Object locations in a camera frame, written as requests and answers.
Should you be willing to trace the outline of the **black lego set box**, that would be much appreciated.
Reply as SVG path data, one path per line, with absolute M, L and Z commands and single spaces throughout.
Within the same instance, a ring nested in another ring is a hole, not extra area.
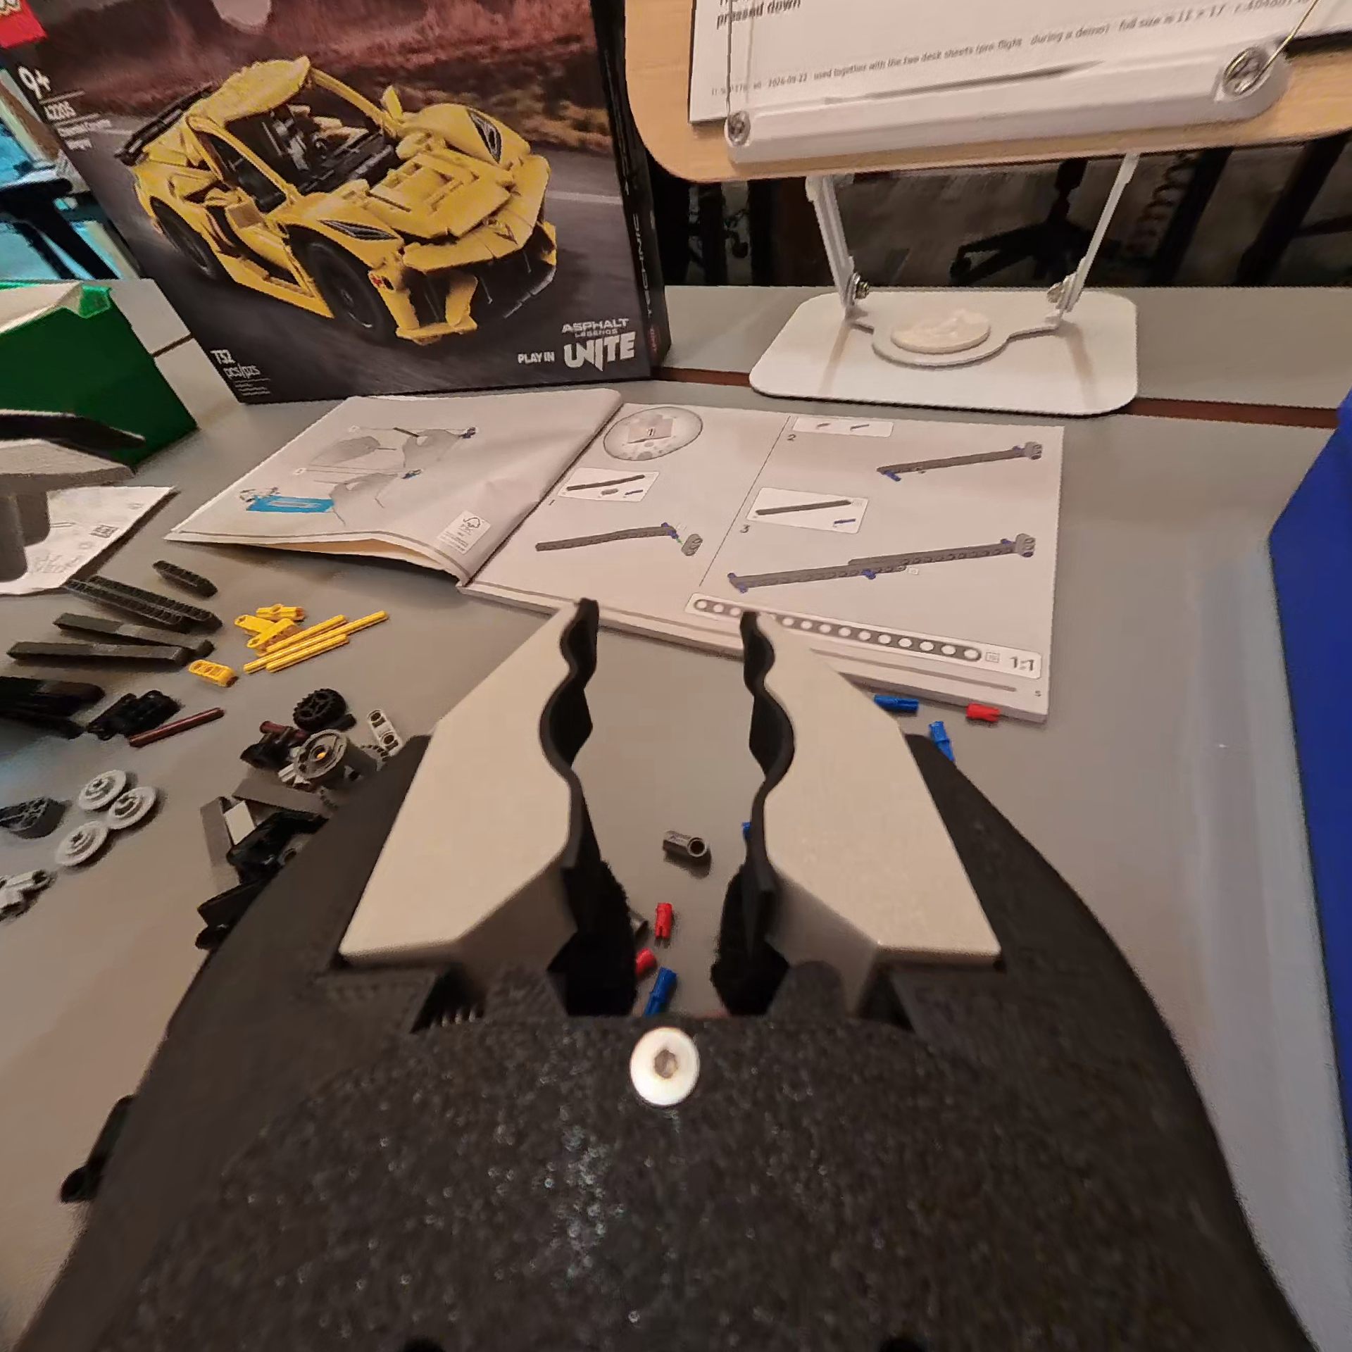
M 2 61 L 241 403 L 648 380 L 623 2 L 5 2 Z

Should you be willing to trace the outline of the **pile of small lego pins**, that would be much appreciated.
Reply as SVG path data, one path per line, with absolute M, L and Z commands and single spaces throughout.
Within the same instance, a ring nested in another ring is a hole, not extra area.
M 717 996 L 712 965 L 724 896 L 741 896 L 736 872 L 745 865 L 742 822 L 751 820 L 763 773 L 749 748 L 749 698 L 736 707 L 741 723 L 698 721 L 692 732 L 663 732 L 658 748 L 635 761 L 638 787 L 618 792 L 618 808 L 605 826 L 618 832 L 605 847 L 613 867 L 625 882 L 635 910 L 648 916 L 648 943 L 665 968 L 678 975 L 682 1011 L 731 1009 Z M 704 865 L 683 865 L 663 851 L 668 832 L 702 836 L 710 847 Z M 846 986 L 851 1009 L 861 1009 L 870 986 Z

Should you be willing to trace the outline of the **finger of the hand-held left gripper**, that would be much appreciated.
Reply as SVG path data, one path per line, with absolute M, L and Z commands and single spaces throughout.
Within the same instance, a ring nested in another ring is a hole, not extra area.
M 49 493 L 125 483 L 118 454 L 142 448 L 142 435 L 76 414 L 2 414 L 2 582 L 20 581 L 26 549 L 45 542 Z

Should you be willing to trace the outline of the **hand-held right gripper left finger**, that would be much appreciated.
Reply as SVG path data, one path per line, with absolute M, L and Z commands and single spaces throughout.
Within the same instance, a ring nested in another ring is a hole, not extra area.
M 597 601 L 556 613 L 438 721 L 337 955 L 351 968 L 548 970 L 578 932 Z

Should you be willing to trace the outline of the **printed white paper bag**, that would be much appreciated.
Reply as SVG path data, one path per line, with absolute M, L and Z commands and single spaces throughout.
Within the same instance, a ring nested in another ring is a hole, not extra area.
M 56 591 L 68 581 L 92 572 L 105 555 L 176 496 L 176 488 L 160 486 L 79 488 L 49 493 L 48 534 L 42 543 L 26 547 L 26 572 L 18 581 L 2 582 L 2 598 Z

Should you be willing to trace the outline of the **lego instruction booklet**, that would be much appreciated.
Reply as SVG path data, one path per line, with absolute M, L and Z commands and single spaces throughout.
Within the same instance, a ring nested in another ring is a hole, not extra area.
M 864 684 L 1042 723 L 1062 430 L 627 403 L 349 398 L 179 521 L 736 651 L 760 613 Z

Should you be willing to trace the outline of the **long black lego beam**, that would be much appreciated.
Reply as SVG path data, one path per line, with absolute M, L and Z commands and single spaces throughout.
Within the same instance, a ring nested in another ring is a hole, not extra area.
M 64 591 L 107 606 L 122 618 L 131 618 L 137 624 L 166 631 L 174 635 L 216 635 L 223 627 L 221 618 L 205 609 L 139 588 L 105 575 L 88 575 L 84 581 L 68 581 Z

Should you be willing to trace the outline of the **green plastic bin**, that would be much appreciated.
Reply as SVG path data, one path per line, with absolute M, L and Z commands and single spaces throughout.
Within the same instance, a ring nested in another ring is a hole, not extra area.
M 194 416 L 99 283 L 84 283 L 80 316 L 59 313 L 2 334 L 2 409 L 76 414 L 142 435 L 142 451 L 118 454 L 124 466 L 141 466 L 198 430 Z

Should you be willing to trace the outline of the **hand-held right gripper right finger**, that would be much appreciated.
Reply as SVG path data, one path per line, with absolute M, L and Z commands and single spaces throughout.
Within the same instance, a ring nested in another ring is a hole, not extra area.
M 793 631 L 745 613 L 751 751 L 763 773 L 741 870 L 741 959 L 994 970 L 1002 945 L 901 727 Z

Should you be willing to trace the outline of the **long yellow lego axle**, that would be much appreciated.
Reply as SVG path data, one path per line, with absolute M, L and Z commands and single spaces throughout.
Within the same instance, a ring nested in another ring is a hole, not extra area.
M 349 621 L 343 631 L 332 635 L 327 641 L 313 644 L 311 648 L 293 649 L 290 653 L 271 661 L 263 672 L 274 673 L 274 672 L 281 672 L 286 667 L 295 667 L 299 662 L 308 662 L 310 659 L 320 657 L 324 651 L 334 651 L 336 648 L 344 648 L 346 644 L 351 644 L 351 639 L 354 635 L 362 635 L 364 631 L 382 626 L 387 620 L 389 620 L 387 613 L 373 613 L 369 618 L 359 618 L 354 621 Z

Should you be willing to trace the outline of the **wooden instruction sign board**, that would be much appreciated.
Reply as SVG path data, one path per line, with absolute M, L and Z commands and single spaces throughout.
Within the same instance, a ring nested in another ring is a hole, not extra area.
M 1350 131 L 1347 2 L 625 2 L 640 138 L 692 182 Z

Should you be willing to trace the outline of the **blue plastic bin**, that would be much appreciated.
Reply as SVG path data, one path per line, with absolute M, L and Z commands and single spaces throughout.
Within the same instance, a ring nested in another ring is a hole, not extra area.
M 1267 536 L 1332 1044 L 1350 1078 L 1350 397 Z

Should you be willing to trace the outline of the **pile of mixed lego pieces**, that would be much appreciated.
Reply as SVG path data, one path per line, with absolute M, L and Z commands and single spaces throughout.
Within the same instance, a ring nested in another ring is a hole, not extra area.
M 301 699 L 293 723 L 264 721 L 241 755 L 246 773 L 235 790 L 199 811 L 216 889 L 198 906 L 194 945 L 218 951 L 353 792 L 404 746 L 382 707 L 357 721 L 329 689 Z

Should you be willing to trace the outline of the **dark red lego axle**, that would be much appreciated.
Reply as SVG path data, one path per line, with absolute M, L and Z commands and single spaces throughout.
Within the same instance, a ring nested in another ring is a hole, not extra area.
M 201 713 L 194 713 L 191 717 L 182 717 L 182 718 L 174 718 L 168 723 L 160 723 L 160 727 L 148 729 L 142 733 L 137 737 L 128 737 L 128 746 L 131 748 L 148 748 L 153 745 L 160 745 L 165 740 L 177 738 L 177 737 L 186 737 L 194 729 L 208 727 L 216 721 L 225 718 L 225 707 L 208 707 Z

